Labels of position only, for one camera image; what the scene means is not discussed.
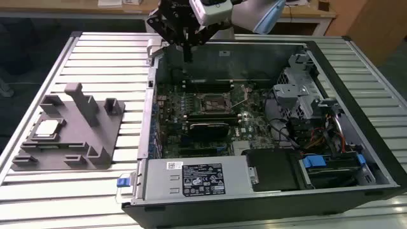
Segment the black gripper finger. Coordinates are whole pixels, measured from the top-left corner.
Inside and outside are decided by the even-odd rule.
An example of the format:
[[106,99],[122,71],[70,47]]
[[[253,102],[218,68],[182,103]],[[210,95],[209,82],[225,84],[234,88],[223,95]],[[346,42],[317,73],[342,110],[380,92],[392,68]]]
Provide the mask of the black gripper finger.
[[193,62],[193,48],[207,42],[207,28],[189,27],[189,62]]
[[159,10],[155,10],[147,19],[151,28],[159,33],[162,38],[183,51],[183,61],[189,62],[189,40],[183,29],[174,29]]

